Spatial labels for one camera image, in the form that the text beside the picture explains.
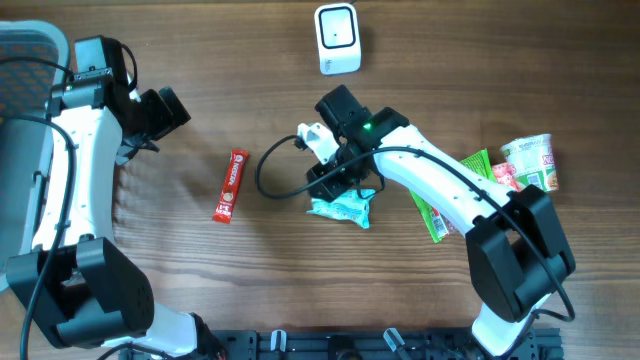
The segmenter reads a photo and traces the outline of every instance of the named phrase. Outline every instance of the light blue plastic bag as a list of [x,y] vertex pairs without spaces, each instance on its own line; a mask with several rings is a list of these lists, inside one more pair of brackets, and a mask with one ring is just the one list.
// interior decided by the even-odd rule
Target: light blue plastic bag
[[335,220],[351,220],[363,229],[369,228],[369,202],[374,198],[375,190],[361,189],[365,199],[358,197],[357,190],[348,190],[333,202],[311,199],[312,209],[307,214],[315,214]]

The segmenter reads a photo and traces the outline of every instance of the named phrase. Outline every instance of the paper cup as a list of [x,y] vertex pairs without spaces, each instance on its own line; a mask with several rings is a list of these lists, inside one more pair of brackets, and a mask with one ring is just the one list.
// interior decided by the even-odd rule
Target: paper cup
[[500,150],[507,162],[513,165],[513,177],[518,190],[528,185],[536,185],[547,192],[559,189],[551,149],[551,135],[515,139]]

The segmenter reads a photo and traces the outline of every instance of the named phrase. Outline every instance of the wooden table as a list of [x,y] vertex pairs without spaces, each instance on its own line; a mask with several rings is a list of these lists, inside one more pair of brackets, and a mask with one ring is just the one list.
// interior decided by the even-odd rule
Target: wooden table
[[[117,175],[116,242],[158,301],[214,329],[331,330],[468,326],[480,309],[464,240],[433,244],[408,192],[389,184],[371,229],[306,215],[309,198],[263,198],[262,153],[319,121],[314,104],[344,83],[372,111],[391,106],[462,159],[553,134],[556,208],[578,264],[565,282],[577,311],[560,327],[567,359],[638,358],[640,343],[640,6],[636,2],[361,1],[360,71],[323,77],[318,2],[6,7],[71,40],[129,45],[140,88],[171,85],[193,119]],[[251,159],[231,225],[211,221],[232,147]],[[287,147],[270,189],[303,183],[314,163]],[[0,297],[0,358],[17,357],[24,310]],[[548,306],[564,311],[557,296]],[[32,330],[34,359],[57,351]]]

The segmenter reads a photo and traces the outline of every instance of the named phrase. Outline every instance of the wood grain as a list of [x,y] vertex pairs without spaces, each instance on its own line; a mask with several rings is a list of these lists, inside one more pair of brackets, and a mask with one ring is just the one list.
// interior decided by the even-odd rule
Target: wood grain
[[[577,319],[559,326],[567,359],[635,359],[640,350],[640,6],[636,2],[361,1],[363,64],[319,73],[315,2],[11,7],[69,39],[104,34],[131,47],[140,87],[171,85],[193,119],[119,171],[117,244],[160,302],[215,329],[468,326],[480,300],[464,240],[433,244],[407,191],[390,184],[371,229],[306,215],[306,195],[261,197],[254,168],[313,105],[344,83],[391,106],[461,159],[525,135],[553,134],[554,202],[578,263],[565,282]],[[248,150],[231,225],[211,221],[232,147]],[[284,148],[265,186],[290,189],[313,164]],[[563,310],[556,296],[550,307]],[[17,357],[24,310],[0,296],[0,358]],[[51,348],[34,359],[92,359]]]

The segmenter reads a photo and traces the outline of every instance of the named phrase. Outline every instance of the red and white package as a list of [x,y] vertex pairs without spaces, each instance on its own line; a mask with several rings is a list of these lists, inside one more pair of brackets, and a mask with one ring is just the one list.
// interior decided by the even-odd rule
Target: red and white package
[[241,149],[231,150],[231,162],[227,169],[227,177],[222,184],[222,193],[218,201],[218,207],[213,214],[213,220],[225,224],[231,222],[231,214],[233,214],[233,206],[238,197],[238,188],[240,188],[240,180],[242,179],[242,169],[244,163],[249,157],[249,152]]
[[513,174],[515,173],[515,168],[513,167],[513,165],[509,163],[493,165],[491,167],[491,171],[493,172],[493,175],[496,177],[496,181],[498,181],[499,184],[507,185],[513,188],[513,190],[519,191],[516,180],[513,177]]

